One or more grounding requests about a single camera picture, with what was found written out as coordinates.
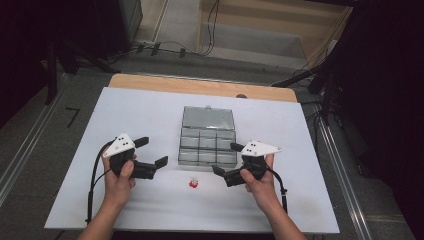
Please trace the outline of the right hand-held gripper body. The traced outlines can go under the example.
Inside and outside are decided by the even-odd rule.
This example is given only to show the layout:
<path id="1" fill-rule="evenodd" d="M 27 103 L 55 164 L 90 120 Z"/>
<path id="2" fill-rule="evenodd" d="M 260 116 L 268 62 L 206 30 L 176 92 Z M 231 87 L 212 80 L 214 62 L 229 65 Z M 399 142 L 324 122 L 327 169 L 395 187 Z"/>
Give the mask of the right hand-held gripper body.
<path id="1" fill-rule="evenodd" d="M 267 171 L 265 157 L 282 151 L 280 147 L 253 140 L 243 146 L 243 150 L 239 152 L 242 156 L 243 165 L 239 169 L 225 172 L 223 176 L 228 187 L 245 182 L 240 174 L 242 169 L 248 170 L 257 180 L 261 180 Z"/>

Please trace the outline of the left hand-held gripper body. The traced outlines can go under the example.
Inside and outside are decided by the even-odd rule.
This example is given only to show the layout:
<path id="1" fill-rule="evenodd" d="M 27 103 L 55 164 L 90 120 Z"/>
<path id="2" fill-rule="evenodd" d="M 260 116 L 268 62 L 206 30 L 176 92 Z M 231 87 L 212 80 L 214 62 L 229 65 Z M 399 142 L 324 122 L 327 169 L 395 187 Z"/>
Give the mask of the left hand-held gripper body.
<path id="1" fill-rule="evenodd" d="M 134 170 L 132 178 L 138 179 L 153 179 L 156 166 L 150 163 L 142 163 L 133 159 L 134 152 L 137 148 L 134 146 L 134 141 L 127 133 L 120 134 L 112 144 L 103 153 L 105 158 L 110 160 L 110 169 L 119 175 L 121 168 L 126 160 L 132 159 Z"/>

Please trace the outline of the clear plastic compartment box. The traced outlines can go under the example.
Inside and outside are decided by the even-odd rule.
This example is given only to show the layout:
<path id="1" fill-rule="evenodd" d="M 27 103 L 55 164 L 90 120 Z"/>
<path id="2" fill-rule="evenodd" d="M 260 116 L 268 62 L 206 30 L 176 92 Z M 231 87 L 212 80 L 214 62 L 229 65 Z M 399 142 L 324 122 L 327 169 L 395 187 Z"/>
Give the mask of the clear plastic compartment box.
<path id="1" fill-rule="evenodd" d="M 178 163 L 183 166 L 234 168 L 236 142 L 230 109 L 185 106 L 180 131 Z"/>

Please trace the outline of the person's right hand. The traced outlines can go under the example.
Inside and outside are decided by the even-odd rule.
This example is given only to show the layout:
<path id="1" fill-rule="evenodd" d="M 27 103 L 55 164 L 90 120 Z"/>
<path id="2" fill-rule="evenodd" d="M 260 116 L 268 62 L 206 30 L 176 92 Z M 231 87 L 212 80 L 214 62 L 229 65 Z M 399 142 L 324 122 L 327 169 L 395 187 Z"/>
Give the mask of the person's right hand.
<path id="1" fill-rule="evenodd" d="M 246 190 L 251 193 L 257 206 L 265 211 L 278 201 L 274 189 L 274 177 L 269 171 L 266 171 L 261 180 L 257 180 L 248 170 L 240 171 L 241 177 L 245 181 Z"/>

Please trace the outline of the person's left hand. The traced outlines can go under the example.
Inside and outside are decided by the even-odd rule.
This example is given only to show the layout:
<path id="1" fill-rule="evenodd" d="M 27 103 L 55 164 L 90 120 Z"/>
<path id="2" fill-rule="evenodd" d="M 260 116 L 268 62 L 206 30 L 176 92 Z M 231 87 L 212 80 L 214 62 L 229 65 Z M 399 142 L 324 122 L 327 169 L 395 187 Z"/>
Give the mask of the person's left hand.
<path id="1" fill-rule="evenodd" d="M 136 181 L 131 177 L 134 170 L 132 159 L 126 160 L 121 168 L 120 174 L 116 175 L 110 169 L 110 160 L 102 158 L 105 170 L 105 195 L 103 205 L 107 208 L 122 209 L 128 202 L 131 189 Z"/>

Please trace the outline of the white table board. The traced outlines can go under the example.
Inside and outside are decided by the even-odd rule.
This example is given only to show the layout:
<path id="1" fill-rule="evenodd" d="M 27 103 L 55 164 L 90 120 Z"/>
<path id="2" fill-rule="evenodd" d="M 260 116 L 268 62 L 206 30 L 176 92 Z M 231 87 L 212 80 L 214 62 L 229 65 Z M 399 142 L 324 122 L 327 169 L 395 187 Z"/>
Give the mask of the white table board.
<path id="1" fill-rule="evenodd" d="M 274 169 L 286 188 L 288 214 L 304 233 L 339 230 L 300 104 L 106 87 L 45 223 L 48 229 L 82 229 L 97 212 L 104 185 L 90 183 L 101 147 L 126 132 L 147 136 L 137 150 L 143 162 L 167 156 L 166 167 L 131 191 L 116 228 L 122 230 L 267 233 L 269 223 L 244 186 L 228 187 L 209 170 L 184 169 L 177 162 L 185 106 L 211 106 L 233 112 L 236 140 L 257 140 L 282 149 Z M 197 188 L 189 182 L 197 179 Z"/>

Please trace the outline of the wooden table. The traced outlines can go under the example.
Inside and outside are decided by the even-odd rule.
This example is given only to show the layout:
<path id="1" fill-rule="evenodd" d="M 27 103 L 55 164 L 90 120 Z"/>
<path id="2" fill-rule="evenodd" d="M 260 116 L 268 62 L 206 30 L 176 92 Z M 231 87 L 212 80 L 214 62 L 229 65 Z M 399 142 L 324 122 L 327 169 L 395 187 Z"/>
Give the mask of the wooden table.
<path id="1" fill-rule="evenodd" d="M 109 87 L 225 97 L 244 94 L 247 99 L 297 102 L 295 92 L 289 88 L 166 76 L 115 74 L 110 80 Z"/>

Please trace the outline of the black stand leg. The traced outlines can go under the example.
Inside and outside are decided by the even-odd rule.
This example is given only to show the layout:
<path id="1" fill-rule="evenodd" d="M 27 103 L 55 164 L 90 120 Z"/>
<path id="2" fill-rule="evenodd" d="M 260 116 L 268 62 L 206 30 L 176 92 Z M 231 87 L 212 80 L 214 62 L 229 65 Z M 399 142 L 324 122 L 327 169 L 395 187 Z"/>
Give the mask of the black stand leg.
<path id="1" fill-rule="evenodd" d="M 301 80 L 303 80 L 303 79 L 305 79 L 305 78 L 307 78 L 309 76 L 314 75 L 320 68 L 321 68 L 321 66 L 316 66 L 316 67 L 314 67 L 314 68 L 312 68 L 310 70 L 307 70 L 305 72 L 302 72 L 300 74 L 297 74 L 297 75 L 295 75 L 295 76 L 293 76 L 293 77 L 291 77 L 291 78 L 289 78 L 287 80 L 283 80 L 283 81 L 278 81 L 278 82 L 272 83 L 270 86 L 271 87 L 286 88 L 286 87 L 288 87 L 288 86 L 290 86 L 290 85 L 292 85 L 294 83 L 297 83 L 297 82 L 299 82 L 299 81 L 301 81 Z"/>

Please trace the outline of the black metal stand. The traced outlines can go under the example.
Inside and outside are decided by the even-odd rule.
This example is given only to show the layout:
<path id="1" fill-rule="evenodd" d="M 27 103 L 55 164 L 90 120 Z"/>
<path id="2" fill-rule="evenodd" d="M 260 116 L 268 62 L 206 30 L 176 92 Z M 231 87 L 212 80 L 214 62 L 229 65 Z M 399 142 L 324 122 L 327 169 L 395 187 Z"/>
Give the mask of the black metal stand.
<path id="1" fill-rule="evenodd" d="M 47 99 L 45 104 L 50 105 L 58 95 L 57 63 L 59 61 L 66 73 L 75 74 L 78 69 L 78 63 L 75 56 L 81 56 L 95 67 L 107 73 L 120 73 L 120 70 L 114 69 L 103 63 L 93 54 L 83 49 L 81 46 L 66 38 L 54 38 L 47 47 Z"/>

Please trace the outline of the dark grey cabinet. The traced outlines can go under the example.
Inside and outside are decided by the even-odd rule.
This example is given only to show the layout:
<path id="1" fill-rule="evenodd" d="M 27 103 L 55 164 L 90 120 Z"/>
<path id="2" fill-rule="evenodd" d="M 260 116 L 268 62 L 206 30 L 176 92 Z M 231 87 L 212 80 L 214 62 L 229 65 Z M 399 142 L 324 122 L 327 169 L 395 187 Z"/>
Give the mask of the dark grey cabinet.
<path id="1" fill-rule="evenodd" d="M 143 19 L 140 0 L 96 0 L 105 54 L 128 51 Z"/>

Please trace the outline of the metal floor rail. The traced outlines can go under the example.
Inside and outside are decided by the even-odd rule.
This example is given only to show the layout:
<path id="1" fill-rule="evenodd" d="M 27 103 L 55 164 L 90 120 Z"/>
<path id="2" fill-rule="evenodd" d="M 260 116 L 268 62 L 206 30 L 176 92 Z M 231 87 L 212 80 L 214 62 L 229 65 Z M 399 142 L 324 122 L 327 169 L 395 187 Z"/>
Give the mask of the metal floor rail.
<path id="1" fill-rule="evenodd" d="M 323 120 L 323 110 L 319 105 L 315 105 L 314 110 L 317 115 L 318 126 L 321 130 L 323 141 L 329 153 L 329 157 L 332 162 L 335 175 L 338 179 L 338 183 L 341 188 L 341 192 L 343 194 L 358 240 L 373 240 L 359 200 L 356 197 L 353 186 L 345 170 L 342 157 L 338 151 L 331 129 Z"/>
<path id="2" fill-rule="evenodd" d="M 58 80 L 58 93 L 50 104 L 45 104 L 47 90 L 42 89 L 0 129 L 0 207 L 10 194 L 73 78 L 73 74 L 63 73 Z"/>

